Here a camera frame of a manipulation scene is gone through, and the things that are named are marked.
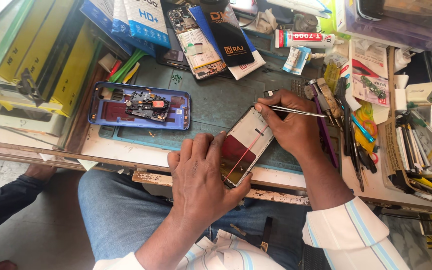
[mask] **black package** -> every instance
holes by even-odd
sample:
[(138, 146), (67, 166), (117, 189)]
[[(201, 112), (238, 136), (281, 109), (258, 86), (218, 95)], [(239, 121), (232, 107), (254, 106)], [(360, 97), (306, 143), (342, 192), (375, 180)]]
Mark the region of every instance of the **black package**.
[(253, 63), (255, 58), (244, 38), (228, 0), (200, 0), (200, 6), (228, 67)]

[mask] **striped shirt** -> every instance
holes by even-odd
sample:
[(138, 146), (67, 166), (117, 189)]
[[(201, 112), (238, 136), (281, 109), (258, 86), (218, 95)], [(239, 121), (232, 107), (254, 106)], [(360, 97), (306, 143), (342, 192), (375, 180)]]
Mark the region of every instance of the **striped shirt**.
[[(389, 242), (387, 226), (358, 197), (334, 208), (308, 212), (303, 241), (324, 249), (333, 270), (409, 270)], [(99, 260), (93, 270), (144, 270), (133, 252), (124, 258)], [(214, 242), (195, 243), (177, 270), (284, 269), (261, 249), (219, 230)]]

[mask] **t-7000 glue tube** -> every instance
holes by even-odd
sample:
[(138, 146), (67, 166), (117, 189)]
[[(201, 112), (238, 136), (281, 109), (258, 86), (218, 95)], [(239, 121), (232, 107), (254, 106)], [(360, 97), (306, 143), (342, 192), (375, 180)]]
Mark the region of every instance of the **t-7000 glue tube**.
[(336, 40), (334, 34), (291, 32), (276, 29), (276, 48), (305, 46), (308, 48), (331, 48), (334, 44), (342, 44), (342, 40)]

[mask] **blue tool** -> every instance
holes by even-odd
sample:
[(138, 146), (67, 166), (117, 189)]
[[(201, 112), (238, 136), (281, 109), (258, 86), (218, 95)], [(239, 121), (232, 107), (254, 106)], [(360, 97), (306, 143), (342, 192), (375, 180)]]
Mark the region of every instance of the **blue tool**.
[(371, 134), (369, 134), (369, 132), (367, 130), (364, 129), (364, 127), (358, 122), (358, 120), (356, 120), (356, 117), (354, 117), (353, 114), (351, 114), (351, 118), (353, 119), (353, 123), (355, 123), (357, 125), (359, 130), (363, 133), (364, 138), (366, 138), (368, 140), (368, 142), (372, 143), (376, 140), (375, 138), (373, 138), (371, 136)]

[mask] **tile floor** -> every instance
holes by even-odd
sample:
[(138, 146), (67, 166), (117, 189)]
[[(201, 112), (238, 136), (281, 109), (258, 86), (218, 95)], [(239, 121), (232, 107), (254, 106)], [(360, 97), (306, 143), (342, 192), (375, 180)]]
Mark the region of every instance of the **tile floor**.
[[(0, 187), (28, 164), (0, 160)], [(82, 172), (59, 169), (36, 201), (0, 226), (0, 261), (19, 270), (90, 270), (94, 257), (77, 201)], [(412, 270), (432, 270), (432, 250), (416, 220), (383, 216), (390, 240)]]

